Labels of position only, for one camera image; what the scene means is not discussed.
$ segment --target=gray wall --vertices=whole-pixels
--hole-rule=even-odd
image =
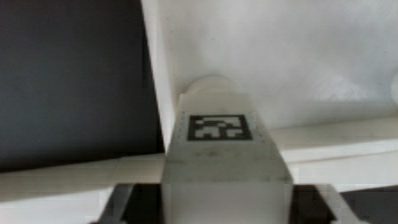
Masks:
[[[0,1],[0,171],[161,150],[136,0]]]

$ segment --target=white 3d printed part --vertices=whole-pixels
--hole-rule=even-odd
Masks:
[[[161,178],[166,224],[287,222],[287,167],[232,86],[220,77],[204,78],[179,98]]]

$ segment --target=dark gray background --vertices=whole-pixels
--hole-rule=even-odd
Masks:
[[[161,151],[140,2],[0,1],[0,172]]]
[[[342,198],[360,220],[371,224],[395,224],[398,186],[344,192]]]

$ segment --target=white surface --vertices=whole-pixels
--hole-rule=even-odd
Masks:
[[[166,69],[154,70],[166,130],[177,95],[205,75],[241,85],[269,128],[395,114],[394,0],[143,3],[152,58],[166,59]]]
[[[191,83],[186,94],[225,91],[237,91],[237,87],[232,81],[221,76],[205,76]]]
[[[390,84],[390,94],[392,94],[392,99],[394,99],[394,102],[398,104],[398,74],[394,76],[394,80],[392,80],[392,84]]]
[[[116,183],[157,183],[163,155],[0,174],[0,223],[97,221]]]
[[[331,184],[337,191],[398,185],[398,152],[287,164],[294,183]]]
[[[275,129],[269,135],[287,163],[385,153],[398,151],[398,116]]]
[[[252,140],[186,140],[189,115],[236,114]],[[161,178],[166,224],[287,223],[292,181],[248,96],[184,94],[175,118]]]

